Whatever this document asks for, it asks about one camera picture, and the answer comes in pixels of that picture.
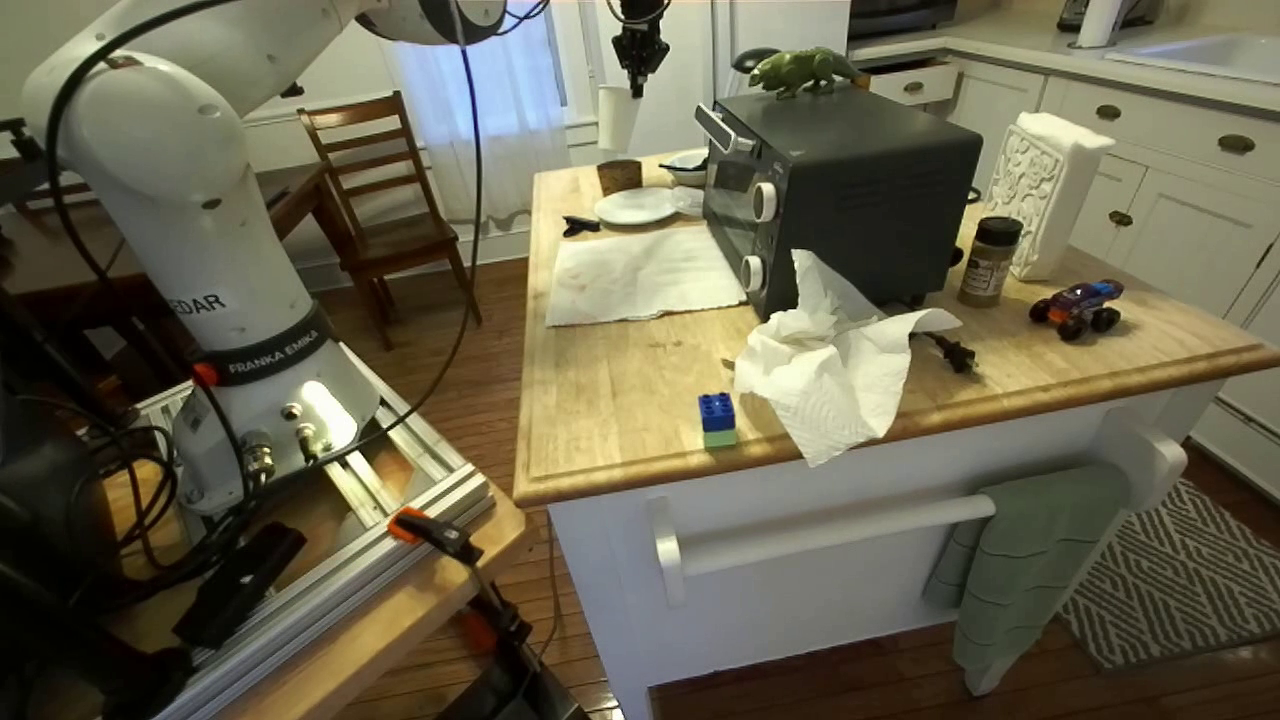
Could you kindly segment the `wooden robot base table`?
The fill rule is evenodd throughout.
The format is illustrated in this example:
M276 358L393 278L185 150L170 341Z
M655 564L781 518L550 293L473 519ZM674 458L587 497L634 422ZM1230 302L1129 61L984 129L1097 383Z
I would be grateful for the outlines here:
M486 471L338 341L283 374L205 364L145 401L141 428L161 436L196 537L149 594L202 578L192 617L217 613L213 640L196 640L173 684L145 682L145 720L213 720L496 507ZM270 507L305 485L344 501L342 539L301 578L289 578L289 550L308 543L298 527L247 561Z

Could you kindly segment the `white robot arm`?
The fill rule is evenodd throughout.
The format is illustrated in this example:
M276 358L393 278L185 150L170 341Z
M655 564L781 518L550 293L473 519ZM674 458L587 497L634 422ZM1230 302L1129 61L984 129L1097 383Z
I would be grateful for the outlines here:
M486 45L531 0L118 0L26 79L52 167L94 183L130 254L192 331L205 383L173 428L182 501L253 497L244 450L305 466L283 408L328 393L356 424L378 383L344 354L270 221L247 117L354 26L400 45Z

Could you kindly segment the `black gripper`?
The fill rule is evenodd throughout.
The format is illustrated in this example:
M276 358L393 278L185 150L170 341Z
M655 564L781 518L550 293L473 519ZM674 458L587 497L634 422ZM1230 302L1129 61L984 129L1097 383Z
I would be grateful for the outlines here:
M620 34L614 38L618 61L634 79L650 79L666 55L670 45L660 38L660 21L674 0L608 0L608 11L618 16Z

